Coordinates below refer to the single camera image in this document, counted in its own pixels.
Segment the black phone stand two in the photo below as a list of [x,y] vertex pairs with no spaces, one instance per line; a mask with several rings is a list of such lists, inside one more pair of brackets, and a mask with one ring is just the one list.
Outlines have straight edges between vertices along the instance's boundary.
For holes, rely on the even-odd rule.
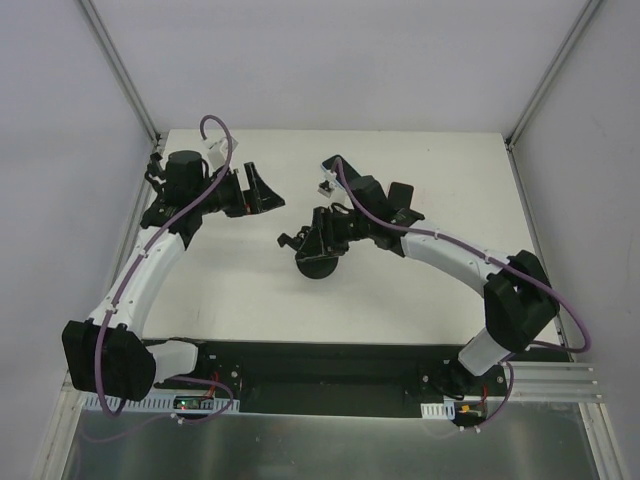
[[303,226],[293,237],[282,233],[277,238],[278,245],[294,250],[294,260],[299,272],[306,278],[322,280],[329,277],[337,268],[339,259],[329,255],[323,246],[317,227]]

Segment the blue case phone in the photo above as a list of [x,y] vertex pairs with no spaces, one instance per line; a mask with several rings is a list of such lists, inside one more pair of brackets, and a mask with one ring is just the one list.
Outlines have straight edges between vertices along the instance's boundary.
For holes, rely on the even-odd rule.
[[361,174],[341,155],[334,155],[321,163],[325,180],[338,188],[361,177]]

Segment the pink case phone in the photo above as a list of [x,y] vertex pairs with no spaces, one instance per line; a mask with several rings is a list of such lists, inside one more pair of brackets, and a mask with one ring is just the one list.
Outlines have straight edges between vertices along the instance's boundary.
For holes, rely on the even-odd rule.
[[388,190],[388,200],[395,210],[411,207],[414,187],[400,182],[391,182]]

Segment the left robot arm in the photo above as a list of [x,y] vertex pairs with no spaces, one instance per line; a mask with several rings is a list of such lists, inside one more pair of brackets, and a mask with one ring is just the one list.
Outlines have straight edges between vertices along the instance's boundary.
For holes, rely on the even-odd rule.
[[143,213],[134,249],[104,300],[85,321],[70,321],[62,332],[68,371],[75,389],[127,401],[144,399],[151,388],[177,376],[188,388],[204,387],[210,363],[192,341],[166,340],[145,346],[141,335],[168,273],[186,252],[204,216],[257,215],[284,206],[284,199],[244,165],[248,186],[226,165],[211,171],[193,150],[167,158],[154,154],[145,173],[156,193]]

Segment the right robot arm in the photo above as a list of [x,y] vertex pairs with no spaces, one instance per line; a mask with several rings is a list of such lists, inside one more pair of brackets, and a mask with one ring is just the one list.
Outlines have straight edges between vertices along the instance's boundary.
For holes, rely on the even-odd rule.
[[294,250],[297,268],[307,278],[328,277],[351,243],[370,240],[382,250],[430,265],[478,293],[485,325],[453,359],[430,374],[439,393],[454,399],[473,394],[494,365],[523,352],[559,313],[559,302],[547,293],[548,278],[533,253],[484,252],[437,232],[412,209],[411,185],[394,182],[384,189],[370,175],[351,177],[348,185],[356,206],[334,202],[316,207],[310,224],[291,239],[280,237],[278,243]]

